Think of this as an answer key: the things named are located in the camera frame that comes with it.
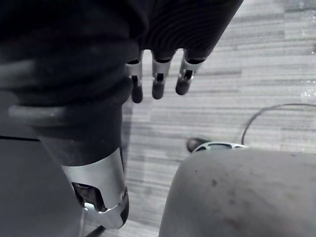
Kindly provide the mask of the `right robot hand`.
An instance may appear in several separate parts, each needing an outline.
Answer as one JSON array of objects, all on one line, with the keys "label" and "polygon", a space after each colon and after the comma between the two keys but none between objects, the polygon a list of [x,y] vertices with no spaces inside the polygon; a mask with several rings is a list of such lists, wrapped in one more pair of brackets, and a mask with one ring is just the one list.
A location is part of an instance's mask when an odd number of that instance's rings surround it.
[{"label": "right robot hand", "polygon": [[236,14],[239,0],[3,0],[0,89],[9,114],[61,165],[85,212],[106,229],[129,213],[121,152],[122,105],[140,103],[143,52],[160,99],[171,60],[184,51],[184,95]]}]

